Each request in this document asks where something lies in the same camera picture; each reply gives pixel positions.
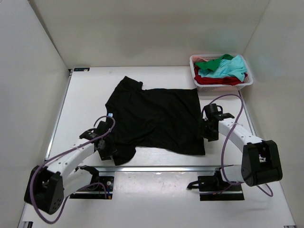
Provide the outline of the black t shirt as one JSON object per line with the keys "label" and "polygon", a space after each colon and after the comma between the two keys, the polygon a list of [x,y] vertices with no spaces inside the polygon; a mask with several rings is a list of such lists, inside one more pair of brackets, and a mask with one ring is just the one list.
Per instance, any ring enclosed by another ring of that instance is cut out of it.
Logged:
{"label": "black t shirt", "polygon": [[185,155],[205,155],[198,137],[200,100],[196,89],[156,88],[125,76],[105,104],[113,115],[116,166],[129,162],[136,147],[166,149]]}

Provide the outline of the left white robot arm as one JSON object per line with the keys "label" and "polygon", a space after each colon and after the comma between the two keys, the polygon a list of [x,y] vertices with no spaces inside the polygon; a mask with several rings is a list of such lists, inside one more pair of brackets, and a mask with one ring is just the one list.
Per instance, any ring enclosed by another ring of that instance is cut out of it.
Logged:
{"label": "left white robot arm", "polygon": [[37,165],[30,173],[24,201],[52,215],[64,199],[89,184],[97,185],[98,170],[82,162],[94,153],[109,160],[116,153],[111,131],[114,118],[95,122],[93,128],[80,134],[77,142],[66,152]]}

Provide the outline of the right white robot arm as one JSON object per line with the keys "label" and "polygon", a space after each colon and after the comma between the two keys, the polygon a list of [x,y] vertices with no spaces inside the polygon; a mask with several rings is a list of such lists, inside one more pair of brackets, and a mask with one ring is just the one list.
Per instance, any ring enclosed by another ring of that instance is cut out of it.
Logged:
{"label": "right white robot arm", "polygon": [[228,142],[232,142],[241,151],[242,161],[240,165],[221,164],[212,176],[189,183],[188,190],[204,187],[205,194],[219,194],[243,183],[254,187],[283,178],[278,146],[273,140],[253,135],[236,123],[232,114],[224,113],[223,108],[217,104],[204,106],[199,123],[199,135],[208,142],[217,141],[219,135],[225,136],[222,161]]}

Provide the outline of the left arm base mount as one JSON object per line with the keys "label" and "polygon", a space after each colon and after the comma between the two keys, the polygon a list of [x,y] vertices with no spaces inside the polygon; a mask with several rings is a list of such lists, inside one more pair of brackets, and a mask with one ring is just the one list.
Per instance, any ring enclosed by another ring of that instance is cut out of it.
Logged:
{"label": "left arm base mount", "polygon": [[86,171],[92,175],[89,186],[72,193],[70,199],[111,200],[114,190],[114,173],[102,172],[92,166],[76,167],[75,172]]}

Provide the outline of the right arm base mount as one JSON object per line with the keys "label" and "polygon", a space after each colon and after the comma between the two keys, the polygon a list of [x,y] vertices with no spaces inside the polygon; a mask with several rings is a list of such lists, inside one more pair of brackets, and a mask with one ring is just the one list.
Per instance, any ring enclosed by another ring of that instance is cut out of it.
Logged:
{"label": "right arm base mount", "polygon": [[190,182],[187,190],[198,190],[200,201],[242,201],[245,200],[241,185],[230,185],[221,176],[221,168],[198,175]]}

